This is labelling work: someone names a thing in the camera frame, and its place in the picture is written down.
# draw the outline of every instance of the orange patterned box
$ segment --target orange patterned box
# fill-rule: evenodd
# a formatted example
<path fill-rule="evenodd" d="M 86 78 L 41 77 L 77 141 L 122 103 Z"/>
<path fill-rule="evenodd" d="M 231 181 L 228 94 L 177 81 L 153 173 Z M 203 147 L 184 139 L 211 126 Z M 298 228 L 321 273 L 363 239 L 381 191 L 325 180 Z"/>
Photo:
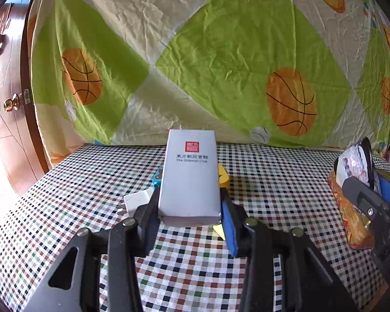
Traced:
<path fill-rule="evenodd" d="M 331 171 L 328 176 L 328 184 L 336 199 L 351 248 L 355 250 L 372 249 L 374 247 L 374 237 L 366 229 L 369 220 L 364 214 L 358 212 L 351 202 L 344 197 L 341 187 L 335 181 L 334 171 Z"/>

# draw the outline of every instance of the door knob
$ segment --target door knob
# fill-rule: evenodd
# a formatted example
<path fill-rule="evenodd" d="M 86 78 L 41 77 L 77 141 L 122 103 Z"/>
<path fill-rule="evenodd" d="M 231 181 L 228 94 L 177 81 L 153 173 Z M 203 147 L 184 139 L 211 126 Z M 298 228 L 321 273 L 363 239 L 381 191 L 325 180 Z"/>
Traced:
<path fill-rule="evenodd" d="M 13 94 L 11 99 L 7 99 L 3 103 L 4 111 L 9 113 L 13 109 L 18 110 L 20 107 L 19 96 L 17 94 Z"/>

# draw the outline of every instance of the checkered tablecloth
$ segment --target checkered tablecloth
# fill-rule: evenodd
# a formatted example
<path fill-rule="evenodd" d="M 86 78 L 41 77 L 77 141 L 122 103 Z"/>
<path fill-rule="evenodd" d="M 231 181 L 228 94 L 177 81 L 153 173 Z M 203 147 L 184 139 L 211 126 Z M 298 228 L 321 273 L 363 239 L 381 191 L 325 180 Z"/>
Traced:
<path fill-rule="evenodd" d="M 339 153 L 217 145 L 218 160 L 231 175 L 230 195 L 249 216 L 270 228 L 301 227 L 321 250 L 356 304 L 362 308 L 382 277 L 370 251 L 348 247 L 327 176 Z M 0 297 L 22 311 L 74 233 L 119 222 L 123 196 L 151 185 L 163 164 L 164 146 L 85 145 L 42 177 L 0 224 Z M 390 165 L 376 159 L 377 167 Z M 281 274 L 275 258 L 275 306 L 280 309 Z M 235 311 L 245 259 L 232 259 L 212 227 L 161 225 L 150 255 L 136 259 L 145 311 Z M 101 262 L 100 309 L 107 310 L 107 261 Z"/>

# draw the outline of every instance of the metal screw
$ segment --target metal screw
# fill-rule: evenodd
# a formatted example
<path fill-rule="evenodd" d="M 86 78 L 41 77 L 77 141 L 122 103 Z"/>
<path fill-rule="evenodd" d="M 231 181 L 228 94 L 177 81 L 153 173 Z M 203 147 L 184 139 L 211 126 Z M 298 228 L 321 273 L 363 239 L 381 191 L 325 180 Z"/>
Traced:
<path fill-rule="evenodd" d="M 123 221 L 123 226 L 132 226 L 134 225 L 134 223 L 136 223 L 136 220 L 134 218 L 129 217 Z"/>
<path fill-rule="evenodd" d="M 258 224 L 257 219 L 251 217 L 247 217 L 245 222 L 247 226 L 256 226 Z"/>
<path fill-rule="evenodd" d="M 291 232 L 295 237 L 302 237 L 304 235 L 304 232 L 300 227 L 294 227 Z"/>
<path fill-rule="evenodd" d="M 76 233 L 77 236 L 79 237 L 84 237 L 88 234 L 88 229 L 87 228 L 82 228 L 82 229 L 79 229 L 78 232 Z"/>

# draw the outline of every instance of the red square logo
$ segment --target red square logo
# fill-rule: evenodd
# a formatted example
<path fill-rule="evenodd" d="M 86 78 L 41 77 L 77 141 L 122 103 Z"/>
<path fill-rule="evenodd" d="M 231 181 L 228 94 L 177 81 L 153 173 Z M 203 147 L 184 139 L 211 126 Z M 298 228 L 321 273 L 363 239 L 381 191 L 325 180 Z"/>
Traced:
<path fill-rule="evenodd" d="M 199 152 L 199 142 L 185 142 L 185 152 L 186 153 L 198 153 Z"/>

